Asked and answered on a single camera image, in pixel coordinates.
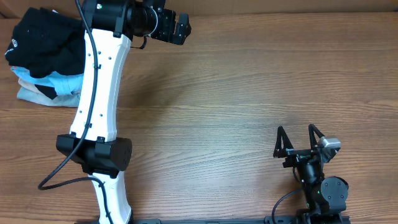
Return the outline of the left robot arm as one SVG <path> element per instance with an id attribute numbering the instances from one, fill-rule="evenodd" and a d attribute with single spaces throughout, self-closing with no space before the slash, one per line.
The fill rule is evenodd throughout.
<path id="1" fill-rule="evenodd" d="M 166 9 L 163 1 L 83 3 L 85 69 L 80 102 L 68 134 L 59 135 L 58 151 L 81 165 L 96 192 L 99 223 L 132 223 L 124 173 L 132 142 L 118 136 L 116 108 L 123 66 L 135 37 L 182 45 L 191 33 L 189 16 Z"/>

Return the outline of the black t-shirt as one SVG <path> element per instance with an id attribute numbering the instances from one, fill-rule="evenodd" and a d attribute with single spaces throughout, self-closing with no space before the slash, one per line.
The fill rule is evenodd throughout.
<path id="1" fill-rule="evenodd" d="M 84 34 L 82 21 L 30 7 L 12 31 L 5 58 L 34 78 L 79 75 L 85 68 Z"/>

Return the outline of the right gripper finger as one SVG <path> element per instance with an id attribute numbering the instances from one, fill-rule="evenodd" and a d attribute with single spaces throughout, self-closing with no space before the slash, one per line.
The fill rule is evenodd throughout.
<path id="1" fill-rule="evenodd" d="M 277 129 L 277 140 L 275 143 L 273 157 L 287 157 L 294 150 L 289 137 L 284 128 L 279 126 Z"/>
<path id="2" fill-rule="evenodd" d="M 319 139 L 321 139 L 325 135 L 314 124 L 308 125 L 308 133 L 309 133 L 309 137 L 310 137 L 311 149 L 316 149 L 318 141 L 316 140 L 315 136 L 317 136 Z"/>

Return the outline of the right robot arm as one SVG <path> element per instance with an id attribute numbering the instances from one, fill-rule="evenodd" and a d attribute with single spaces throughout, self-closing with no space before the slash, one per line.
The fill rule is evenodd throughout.
<path id="1" fill-rule="evenodd" d="M 284 158 L 283 167 L 291 168 L 300 188 L 282 196 L 272 208 L 271 223 L 349 223 L 344 217 L 349 185 L 341 177 L 325 177 L 324 165 L 341 149 L 336 137 L 325 136 L 314 124 L 308 125 L 309 149 L 294 149 L 284 128 L 277 129 L 273 156 Z M 294 216 L 278 217 L 276 208 L 286 198 L 303 192 L 307 208 L 299 209 Z"/>

